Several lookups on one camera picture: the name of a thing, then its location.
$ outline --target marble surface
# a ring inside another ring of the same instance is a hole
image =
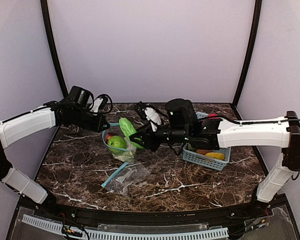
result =
[[[195,103],[194,108],[235,119],[229,104]],[[107,120],[117,123],[121,117],[136,128],[143,124],[133,104],[115,104]],[[173,212],[247,203],[265,177],[249,146],[233,147],[230,162],[222,171],[184,161],[167,146],[157,152],[140,150],[136,159],[150,175],[129,186],[127,196],[109,192],[101,184],[122,162],[113,159],[101,133],[61,126],[36,181],[54,193],[60,204],[110,211]]]

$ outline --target white robotic arm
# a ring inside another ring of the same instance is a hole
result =
[[[0,121],[0,181],[43,204],[49,192],[16,169],[7,160],[4,149],[26,136],[61,124],[74,124],[95,132],[109,128],[105,115],[98,113],[108,101],[106,94],[87,107],[90,96],[89,91],[74,86],[60,102],[48,102],[28,113]],[[135,110],[150,123],[130,136],[130,140],[152,151],[162,143],[190,143],[195,148],[209,150],[234,146],[280,147],[282,153],[276,165],[255,191],[254,197],[260,203],[270,202],[288,179],[300,171],[300,124],[294,112],[274,119],[235,121],[224,116],[197,119],[192,103],[184,99],[174,99],[165,108],[167,115],[151,105],[138,103]],[[158,113],[168,117],[169,124],[162,125]]]
[[[149,106],[139,102],[136,112],[144,120]],[[174,99],[165,105],[169,124],[142,128],[130,140],[156,151],[160,144],[189,143],[193,148],[218,150],[235,146],[275,146],[282,149],[275,166],[253,193],[254,200],[269,203],[289,178],[300,171],[300,119],[293,111],[264,120],[236,121],[226,116],[197,119],[189,100]]]
[[[107,129],[110,125],[98,111],[108,98],[104,94],[97,97],[89,108],[87,102],[90,96],[93,99],[92,93],[74,86],[69,96],[60,102],[48,102],[30,112],[0,121],[0,181],[35,203],[42,204],[47,199],[47,190],[16,169],[7,160],[4,149],[29,135],[61,124],[76,124],[95,132]]]

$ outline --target blue plastic basket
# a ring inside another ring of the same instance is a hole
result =
[[[203,112],[197,112],[196,115],[197,115],[198,119],[208,116],[208,114],[203,113]],[[224,154],[224,156],[225,156],[224,160],[219,160],[219,159],[216,159],[216,158],[213,158],[213,157],[208,157],[208,156],[190,151],[190,150],[188,150],[188,144],[186,144],[183,147],[182,159],[186,160],[188,162],[194,163],[194,164],[204,166],[206,168],[221,171],[222,169],[224,169],[224,167],[230,161],[231,147],[229,147],[229,148],[220,148],[220,150],[214,150],[213,152]]]

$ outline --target clear plastic packaging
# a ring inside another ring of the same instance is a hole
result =
[[[106,138],[108,133],[113,133],[113,134],[117,134],[118,136],[124,138],[125,143],[126,143],[126,148],[118,148],[118,147],[113,147],[113,146],[109,146],[106,142]],[[136,151],[137,148],[135,146],[133,146],[130,141],[124,136],[124,134],[122,133],[121,129],[120,129],[120,125],[119,123],[110,123],[110,129],[104,130],[102,132],[102,140],[103,143],[109,148],[109,149],[114,149],[115,151],[109,150],[113,156],[113,158],[124,162],[124,163],[130,163],[133,164],[135,163],[135,156],[136,156]]]
[[[101,186],[109,192],[127,196],[129,188],[146,179],[149,174],[150,171],[143,164],[125,162]]]

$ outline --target white wall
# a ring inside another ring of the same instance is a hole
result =
[[[50,57],[39,0],[0,0],[0,120],[62,94]],[[27,137],[5,152],[34,177],[55,130]],[[6,238],[19,196],[0,183],[0,240]]]
[[[300,118],[300,0],[263,1],[254,52],[239,101],[242,117],[263,119],[296,111]],[[269,168],[279,149],[261,147]],[[300,177],[287,194],[300,230]]]
[[[68,88],[115,102],[232,102],[254,0],[51,0]]]

